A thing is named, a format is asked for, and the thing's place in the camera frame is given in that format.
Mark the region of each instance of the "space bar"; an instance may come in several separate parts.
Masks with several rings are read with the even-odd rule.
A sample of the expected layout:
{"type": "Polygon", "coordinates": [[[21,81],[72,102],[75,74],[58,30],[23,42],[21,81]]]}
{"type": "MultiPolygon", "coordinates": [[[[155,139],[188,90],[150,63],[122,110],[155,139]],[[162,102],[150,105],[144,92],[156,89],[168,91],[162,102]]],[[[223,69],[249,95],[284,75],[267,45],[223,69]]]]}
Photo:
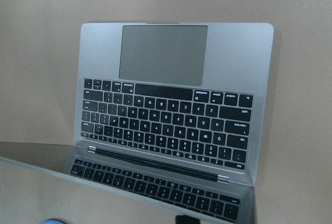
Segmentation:
{"type": "Polygon", "coordinates": [[[192,100],[192,89],[136,84],[135,94],[160,98],[192,100]]]}

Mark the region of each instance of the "beige surface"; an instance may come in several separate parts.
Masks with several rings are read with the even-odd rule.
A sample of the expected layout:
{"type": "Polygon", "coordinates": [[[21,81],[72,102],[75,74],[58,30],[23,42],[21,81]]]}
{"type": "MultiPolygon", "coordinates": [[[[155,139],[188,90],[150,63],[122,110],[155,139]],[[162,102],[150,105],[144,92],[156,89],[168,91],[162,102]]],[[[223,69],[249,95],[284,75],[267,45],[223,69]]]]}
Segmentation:
{"type": "MultiPolygon", "coordinates": [[[[0,0],[0,139],[73,143],[84,22],[270,22],[275,36],[255,184],[258,223],[331,223],[331,2],[0,0]]],[[[0,223],[173,222],[174,213],[161,208],[158,215],[141,213],[147,209],[141,203],[8,168],[0,163],[0,223]],[[114,202],[118,214],[107,207],[114,202]]]]}

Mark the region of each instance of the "black keyboard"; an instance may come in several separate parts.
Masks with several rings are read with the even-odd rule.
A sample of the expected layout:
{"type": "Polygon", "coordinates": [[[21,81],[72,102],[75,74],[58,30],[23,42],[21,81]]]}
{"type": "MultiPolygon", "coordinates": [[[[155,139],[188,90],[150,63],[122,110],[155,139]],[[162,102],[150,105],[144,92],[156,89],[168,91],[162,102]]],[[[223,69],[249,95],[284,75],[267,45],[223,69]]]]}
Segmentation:
{"type": "Polygon", "coordinates": [[[85,79],[81,136],[245,169],[253,95],[85,79]]]}
{"type": "Polygon", "coordinates": [[[235,223],[240,199],[176,181],[76,159],[70,174],[235,223]]]}

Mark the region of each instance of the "open laptop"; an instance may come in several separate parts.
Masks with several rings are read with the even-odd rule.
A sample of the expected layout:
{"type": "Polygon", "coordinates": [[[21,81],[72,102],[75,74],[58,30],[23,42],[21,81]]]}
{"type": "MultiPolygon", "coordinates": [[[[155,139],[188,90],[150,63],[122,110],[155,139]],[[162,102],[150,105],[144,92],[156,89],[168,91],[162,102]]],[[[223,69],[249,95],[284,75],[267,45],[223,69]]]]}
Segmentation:
{"type": "Polygon", "coordinates": [[[65,172],[216,223],[249,223],[273,27],[86,23],[65,172]]]}

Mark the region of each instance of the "silver laptop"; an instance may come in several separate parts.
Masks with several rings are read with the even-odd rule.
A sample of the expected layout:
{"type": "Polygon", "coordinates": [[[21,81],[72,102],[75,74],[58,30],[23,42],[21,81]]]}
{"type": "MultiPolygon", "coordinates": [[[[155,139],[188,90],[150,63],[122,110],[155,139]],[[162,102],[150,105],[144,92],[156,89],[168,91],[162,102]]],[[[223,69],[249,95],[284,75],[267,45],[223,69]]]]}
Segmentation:
{"type": "Polygon", "coordinates": [[[1,159],[250,223],[272,40],[267,23],[86,23],[75,146],[2,143],[1,159]]]}

